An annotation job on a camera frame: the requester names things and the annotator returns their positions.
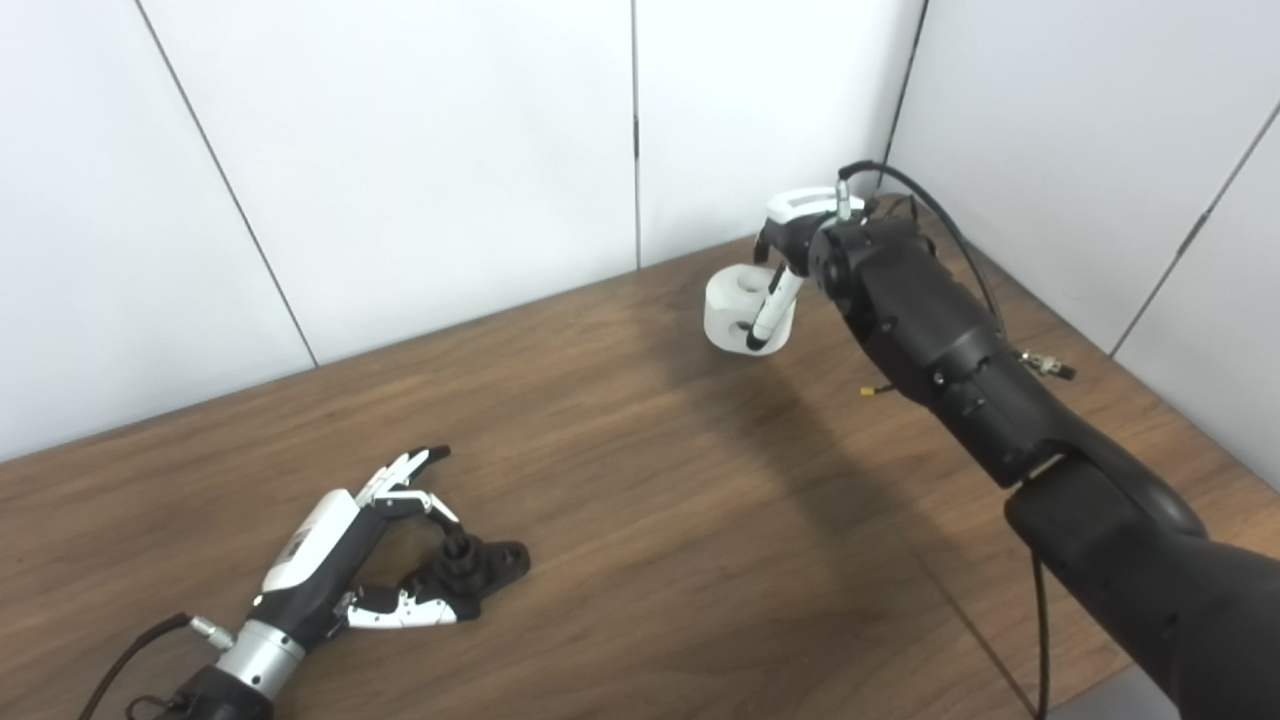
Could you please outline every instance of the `white wall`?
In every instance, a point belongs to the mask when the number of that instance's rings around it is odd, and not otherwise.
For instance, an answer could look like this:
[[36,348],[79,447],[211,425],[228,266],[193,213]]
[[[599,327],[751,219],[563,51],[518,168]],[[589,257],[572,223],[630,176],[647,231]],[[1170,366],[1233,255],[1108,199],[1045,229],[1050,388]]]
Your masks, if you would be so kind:
[[1050,720],[1178,720],[1178,708],[1139,667],[1115,675],[1048,714]]
[[1280,489],[1277,200],[1272,124],[1116,360]]
[[[641,261],[883,159],[922,0],[636,0]],[[863,190],[869,190],[863,184]]]
[[931,3],[890,161],[1111,350],[1280,91],[1280,4]]
[[321,363],[635,269],[627,0],[146,0]]
[[0,460],[310,368],[131,3],[0,3]]

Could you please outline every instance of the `black robotic arm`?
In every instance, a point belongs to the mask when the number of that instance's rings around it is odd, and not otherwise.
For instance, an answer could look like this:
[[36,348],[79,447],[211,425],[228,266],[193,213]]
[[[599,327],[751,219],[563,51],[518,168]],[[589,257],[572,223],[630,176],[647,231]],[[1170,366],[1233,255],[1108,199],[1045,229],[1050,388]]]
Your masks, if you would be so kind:
[[[928,199],[872,161],[840,184],[864,170]],[[1280,562],[1210,541],[1167,483],[1048,392],[913,220],[841,208],[767,225],[756,259],[769,247],[780,275],[818,283],[893,388],[1016,487],[1009,524],[1185,720],[1280,717]],[[794,300],[780,286],[762,315]]]

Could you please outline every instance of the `robotic hand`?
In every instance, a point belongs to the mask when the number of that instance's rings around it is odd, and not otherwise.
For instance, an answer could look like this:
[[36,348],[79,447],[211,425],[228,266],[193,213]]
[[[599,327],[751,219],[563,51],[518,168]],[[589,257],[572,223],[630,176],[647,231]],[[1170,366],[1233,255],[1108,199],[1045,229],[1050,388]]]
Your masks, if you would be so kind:
[[[175,616],[175,626],[189,620],[221,651],[218,661],[168,701],[143,697],[134,705],[159,706],[163,720],[269,720],[273,700],[302,660],[346,628],[416,628],[479,618],[481,598],[529,571],[529,551],[518,542],[486,543],[467,534],[439,497],[411,487],[428,465],[448,455],[447,446],[406,452],[374,473],[355,497],[346,489],[326,493],[266,573],[238,633],[205,618]],[[388,524],[416,516],[444,530],[434,559],[397,588],[353,587]],[[140,643],[104,678],[82,719]]]
[[[771,201],[755,260],[777,250],[783,264],[749,348],[813,278],[890,387],[928,407],[1000,487],[1018,487],[1010,525],[1185,720],[1280,717],[1280,562],[1210,541],[1171,487],[1050,393],[1032,372],[1075,372],[1007,343],[977,265],[988,307],[915,222],[855,211],[847,181],[860,172],[906,184],[968,258],[955,223],[909,177],[874,161],[842,168],[833,192]],[[812,200],[785,211],[797,197]]]

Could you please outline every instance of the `white cylindrical object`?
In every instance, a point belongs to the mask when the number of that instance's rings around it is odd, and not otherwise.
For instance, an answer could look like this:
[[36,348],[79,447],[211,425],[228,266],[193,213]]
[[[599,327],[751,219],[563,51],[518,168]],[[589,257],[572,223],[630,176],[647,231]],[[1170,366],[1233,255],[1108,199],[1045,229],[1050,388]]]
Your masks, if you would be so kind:
[[730,265],[712,275],[707,282],[707,304],[703,310],[703,332],[707,333],[707,340],[721,350],[741,355],[769,355],[786,345],[791,337],[795,302],[786,309],[764,347],[759,351],[746,347],[746,334],[764,305],[772,279],[773,270],[754,265]]

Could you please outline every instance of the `wooden tabletop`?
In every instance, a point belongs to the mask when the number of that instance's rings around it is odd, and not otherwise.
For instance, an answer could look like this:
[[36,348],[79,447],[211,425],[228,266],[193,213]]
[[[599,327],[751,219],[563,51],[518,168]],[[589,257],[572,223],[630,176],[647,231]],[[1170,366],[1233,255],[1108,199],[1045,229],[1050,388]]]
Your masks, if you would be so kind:
[[[814,288],[751,359],[701,333],[736,242],[0,465],[0,716],[70,717],[172,612],[238,626],[320,496],[410,447],[532,571],[475,623],[349,632],[279,717],[1018,719],[1036,693],[1029,559],[1000,491],[879,384]],[[1187,495],[1211,532],[1280,552],[1280,497],[1007,278],[1011,337]],[[438,536],[397,527],[367,579]],[[1128,661],[1051,580],[1053,696]],[[214,651],[143,651],[99,711],[166,696]]]

